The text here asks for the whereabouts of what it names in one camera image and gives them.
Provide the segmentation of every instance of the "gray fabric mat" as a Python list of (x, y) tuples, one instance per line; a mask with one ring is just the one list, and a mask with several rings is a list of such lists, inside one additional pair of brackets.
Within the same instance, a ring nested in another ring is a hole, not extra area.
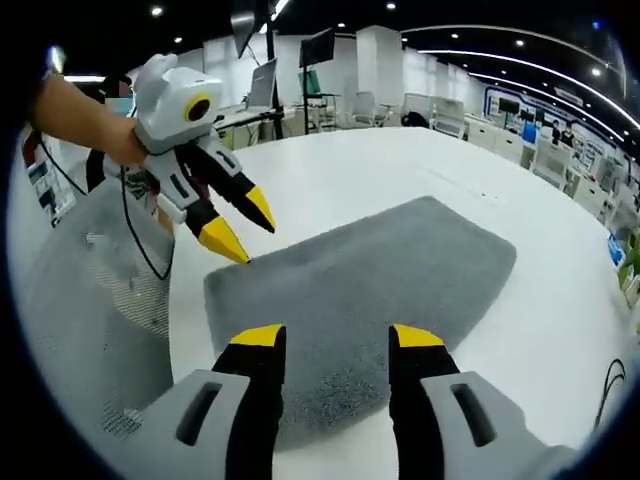
[(428, 329), (455, 348), (498, 296), (515, 259), (506, 240), (420, 198), (209, 274), (214, 346), (222, 351), (247, 328), (286, 325), (277, 446), (303, 446), (388, 403), (391, 323)]

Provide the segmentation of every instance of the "human hand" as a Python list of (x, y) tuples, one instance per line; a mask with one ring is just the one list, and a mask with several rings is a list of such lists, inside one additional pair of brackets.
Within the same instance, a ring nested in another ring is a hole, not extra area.
[(149, 152), (142, 145), (134, 131), (136, 120), (112, 116), (105, 128), (104, 151), (118, 165), (139, 165)]

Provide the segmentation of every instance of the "human arm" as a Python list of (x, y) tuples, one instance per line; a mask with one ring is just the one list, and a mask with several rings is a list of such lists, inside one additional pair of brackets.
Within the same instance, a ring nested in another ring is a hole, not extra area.
[(44, 80), (32, 123), (52, 137), (105, 152), (121, 165), (142, 163), (147, 157), (134, 132), (135, 119), (112, 114), (59, 75)]

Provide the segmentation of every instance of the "black ceiling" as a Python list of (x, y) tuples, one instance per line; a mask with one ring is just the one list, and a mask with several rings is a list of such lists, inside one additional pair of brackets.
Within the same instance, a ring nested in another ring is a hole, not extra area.
[[(158, 0), (164, 13), (150, 15), (155, 3), (111, 0), (75, 3), (65, 7), (57, 23), (56, 37), (66, 55), (65, 73), (108, 74), (126, 72), (142, 64), (156, 52), (177, 53), (198, 48), (203, 41), (231, 34), (230, 0)], [(275, 22), (280, 35), (313, 34), (343, 22), (345, 33), (355, 33), (369, 25), (382, 25), (395, 30), (436, 25), (491, 25), (518, 28), (549, 35), (582, 49), (609, 64), (559, 45), (523, 33), (482, 28), (449, 27), (407, 33), (407, 46), (418, 50), (465, 50), (498, 54), (523, 59), (562, 72), (612, 98), (640, 119), (640, 94), (634, 74), (640, 67), (637, 26), (625, 7), (624, 0), (609, 0), (605, 8), (593, 2), (536, 0), (533, 3), (474, 0), (456, 2), (395, 0), (397, 8), (389, 11), (387, 0), (290, 0)], [(599, 22), (594, 28), (593, 22)], [(458, 38), (451, 37), (457, 33)], [(174, 38), (182, 37), (176, 45)], [(517, 39), (525, 46), (515, 45)], [(616, 113), (601, 99), (584, 89), (538, 69), (502, 60), (459, 55), (438, 55), (440, 61), (468, 65), (468, 70), (554, 93), (559, 86), (582, 97), (592, 107), (590, 113), (625, 137), (625, 150), (640, 159), (640, 131)], [(591, 69), (598, 66), (600, 77)]]

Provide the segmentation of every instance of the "white tabletop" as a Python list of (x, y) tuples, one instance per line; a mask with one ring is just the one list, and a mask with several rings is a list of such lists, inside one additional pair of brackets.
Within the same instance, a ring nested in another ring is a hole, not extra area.
[[(607, 230), (543, 180), (475, 145), (420, 128), (290, 138), (238, 151), (277, 222), (275, 235), (212, 197), (251, 256), (431, 195), (511, 242), (517, 260), (484, 318), (453, 351), (515, 401), (548, 444), (582, 445), (609, 362), (621, 355), (628, 311), (607, 251)], [(176, 230), (170, 340), (175, 381), (214, 363), (203, 280), (229, 261)], [(276, 454), (275, 478), (397, 475), (382, 411), (331, 441)]]

